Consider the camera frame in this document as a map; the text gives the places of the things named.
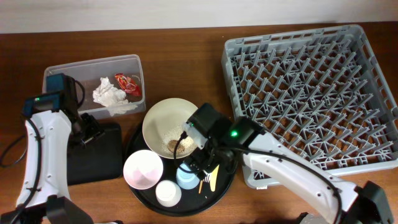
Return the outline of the white napkin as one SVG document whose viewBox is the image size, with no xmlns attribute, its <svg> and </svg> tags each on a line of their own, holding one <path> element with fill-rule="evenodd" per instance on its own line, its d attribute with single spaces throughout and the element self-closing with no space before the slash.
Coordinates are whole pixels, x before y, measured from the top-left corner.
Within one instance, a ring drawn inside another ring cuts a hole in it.
<svg viewBox="0 0 398 224">
<path fill-rule="evenodd" d="M 100 85 L 93 91 L 93 101 L 110 107 L 128 104 L 126 93 L 110 83 L 109 78 L 100 78 Z"/>
</svg>

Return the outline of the light blue cup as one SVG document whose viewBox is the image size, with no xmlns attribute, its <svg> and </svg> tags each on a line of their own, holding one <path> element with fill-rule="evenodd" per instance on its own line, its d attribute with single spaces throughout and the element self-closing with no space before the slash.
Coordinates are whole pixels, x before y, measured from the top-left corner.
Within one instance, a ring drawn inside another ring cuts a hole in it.
<svg viewBox="0 0 398 224">
<path fill-rule="evenodd" d="M 190 170 L 188 166 L 182 164 L 176 172 L 176 181 L 180 188 L 185 190 L 194 189 L 200 182 L 199 178 L 194 173 L 188 173 Z"/>
</svg>

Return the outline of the red snack wrapper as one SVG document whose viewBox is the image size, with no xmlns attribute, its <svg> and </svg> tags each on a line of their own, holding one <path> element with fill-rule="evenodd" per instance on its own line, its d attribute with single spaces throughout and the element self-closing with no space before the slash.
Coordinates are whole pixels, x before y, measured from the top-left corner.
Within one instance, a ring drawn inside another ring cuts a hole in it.
<svg viewBox="0 0 398 224">
<path fill-rule="evenodd" d="M 121 89 L 127 94 L 132 96 L 142 95 L 139 85 L 132 78 L 125 76 L 123 73 L 117 73 L 114 77 L 119 83 Z"/>
</svg>

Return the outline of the white cup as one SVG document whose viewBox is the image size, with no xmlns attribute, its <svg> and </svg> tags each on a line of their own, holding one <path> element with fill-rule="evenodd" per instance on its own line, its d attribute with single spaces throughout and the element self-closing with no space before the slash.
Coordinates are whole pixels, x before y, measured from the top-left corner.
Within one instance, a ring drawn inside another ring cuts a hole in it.
<svg viewBox="0 0 398 224">
<path fill-rule="evenodd" d="M 155 196 L 163 207 L 173 207 L 179 203 L 182 191 L 175 182 L 162 180 L 155 188 Z"/>
</svg>

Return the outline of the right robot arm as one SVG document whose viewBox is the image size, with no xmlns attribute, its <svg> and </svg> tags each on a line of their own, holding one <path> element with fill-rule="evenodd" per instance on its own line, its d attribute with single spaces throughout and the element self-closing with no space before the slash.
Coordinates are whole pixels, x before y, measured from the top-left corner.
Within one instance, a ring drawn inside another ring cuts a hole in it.
<svg viewBox="0 0 398 224">
<path fill-rule="evenodd" d="M 359 187 L 287 149 L 271 133 L 249 118 L 230 121 L 205 103 L 188 114 L 182 138 L 197 148 L 184 160 L 194 174 L 239 164 L 272 177 L 305 200 L 326 223 L 393 223 L 385 191 L 373 182 Z"/>
</svg>

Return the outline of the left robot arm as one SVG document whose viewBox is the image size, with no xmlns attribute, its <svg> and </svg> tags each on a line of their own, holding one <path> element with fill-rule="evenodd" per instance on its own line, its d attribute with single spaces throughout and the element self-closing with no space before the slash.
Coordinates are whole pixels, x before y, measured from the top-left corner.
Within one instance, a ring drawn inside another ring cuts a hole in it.
<svg viewBox="0 0 398 224">
<path fill-rule="evenodd" d="M 27 137 L 24 181 L 15 210 L 1 223 L 92 223 L 70 198 L 70 184 L 121 176 L 123 142 L 118 123 L 100 124 L 78 113 L 80 83 L 59 73 L 46 78 L 45 93 L 22 108 Z"/>
</svg>

